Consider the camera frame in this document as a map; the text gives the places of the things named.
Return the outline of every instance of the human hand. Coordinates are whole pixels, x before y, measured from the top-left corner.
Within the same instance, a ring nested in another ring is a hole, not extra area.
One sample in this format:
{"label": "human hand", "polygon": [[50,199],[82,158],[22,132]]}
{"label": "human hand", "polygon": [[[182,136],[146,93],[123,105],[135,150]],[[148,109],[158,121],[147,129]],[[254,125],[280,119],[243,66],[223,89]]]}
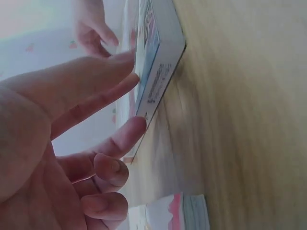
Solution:
{"label": "human hand", "polygon": [[56,157],[52,140],[129,92],[134,55],[83,57],[0,82],[0,229],[113,230],[126,218],[119,160],[146,129],[129,120],[78,154]]}
{"label": "human hand", "polygon": [[72,0],[74,28],[78,42],[94,56],[108,57],[109,52],[101,45],[117,46],[118,39],[105,22],[102,0]]}

